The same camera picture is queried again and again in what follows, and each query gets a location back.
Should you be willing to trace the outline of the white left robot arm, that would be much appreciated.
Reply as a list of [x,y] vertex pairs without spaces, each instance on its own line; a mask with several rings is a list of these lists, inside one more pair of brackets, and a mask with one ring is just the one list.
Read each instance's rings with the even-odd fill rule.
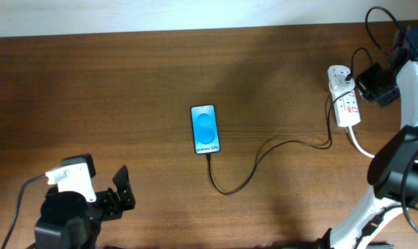
[[129,173],[122,166],[113,177],[117,190],[98,192],[97,200],[88,203],[73,192],[49,192],[34,227],[36,249],[95,248],[101,224],[121,219],[123,212],[135,207]]

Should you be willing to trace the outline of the blue Galaxy smartphone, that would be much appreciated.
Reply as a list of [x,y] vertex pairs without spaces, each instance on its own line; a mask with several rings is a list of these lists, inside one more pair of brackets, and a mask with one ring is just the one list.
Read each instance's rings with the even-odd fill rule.
[[220,152],[219,132],[215,106],[196,106],[190,109],[194,149],[196,154]]

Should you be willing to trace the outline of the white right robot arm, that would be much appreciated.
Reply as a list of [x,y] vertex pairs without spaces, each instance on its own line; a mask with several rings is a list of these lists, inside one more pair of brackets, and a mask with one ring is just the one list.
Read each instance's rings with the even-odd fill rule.
[[399,132],[371,157],[367,188],[347,218],[326,231],[315,248],[371,248],[371,241],[396,216],[403,214],[412,229],[418,227],[409,211],[418,204],[418,29],[399,27],[389,65],[372,62],[360,75],[353,67],[330,66],[328,88],[331,110],[339,127],[354,138],[352,127],[360,122],[356,94],[386,107],[401,101]]

